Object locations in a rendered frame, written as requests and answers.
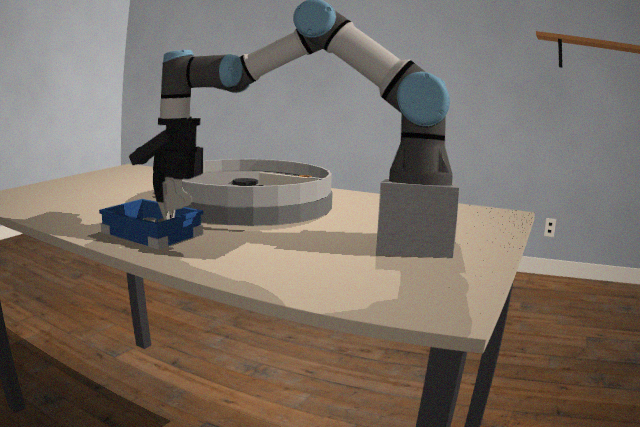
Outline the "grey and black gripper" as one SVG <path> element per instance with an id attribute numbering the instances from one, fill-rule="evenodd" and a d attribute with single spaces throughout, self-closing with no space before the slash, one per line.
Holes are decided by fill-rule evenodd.
<path id="1" fill-rule="evenodd" d="M 192 202 L 191 195 L 183 190 L 181 179 L 203 174 L 203 147 L 196 147 L 196 126 L 200 125 L 200 118 L 158 118 L 158 125 L 166 125 L 170 140 L 156 150 L 153 188 L 163 218 L 168 220 L 175 217 L 175 210 Z M 173 178 L 165 181 L 166 177 Z"/>

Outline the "grey round turntable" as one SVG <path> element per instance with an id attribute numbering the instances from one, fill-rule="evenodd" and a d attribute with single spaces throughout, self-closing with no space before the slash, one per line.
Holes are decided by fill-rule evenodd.
<path id="1" fill-rule="evenodd" d="M 203 161 L 203 174 L 182 182 L 183 190 L 192 197 L 185 207 L 203 210 L 201 222 L 263 226 L 304 222 L 328 214 L 332 209 L 331 179 L 329 170 L 311 164 L 225 159 Z"/>

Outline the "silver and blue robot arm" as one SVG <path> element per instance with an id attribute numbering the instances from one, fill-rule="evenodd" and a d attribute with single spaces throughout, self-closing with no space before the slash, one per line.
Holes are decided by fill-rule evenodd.
<path id="1" fill-rule="evenodd" d="M 293 33 L 240 58 L 232 54 L 193 57 L 191 50 L 165 53 L 160 118 L 189 119 L 191 88 L 214 87 L 239 93 L 260 76 L 324 49 L 378 86 L 380 96 L 403 113 L 401 142 L 389 181 L 452 185 L 445 148 L 450 105 L 445 82 L 410 59 L 400 60 L 335 12 L 323 0 L 306 0 L 294 12 Z"/>

